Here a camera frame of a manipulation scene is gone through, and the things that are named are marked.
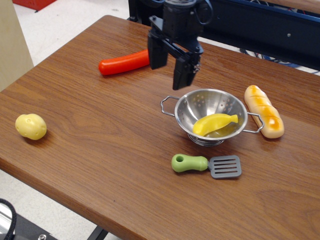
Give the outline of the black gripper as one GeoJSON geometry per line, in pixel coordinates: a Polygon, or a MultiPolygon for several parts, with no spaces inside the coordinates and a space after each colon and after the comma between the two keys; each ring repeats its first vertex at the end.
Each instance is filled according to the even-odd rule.
{"type": "Polygon", "coordinates": [[[200,0],[165,0],[162,17],[149,17],[149,65],[152,70],[162,68],[169,54],[175,57],[173,90],[190,86],[200,70],[203,53],[197,40],[203,30],[197,13],[200,6],[200,0]]]}

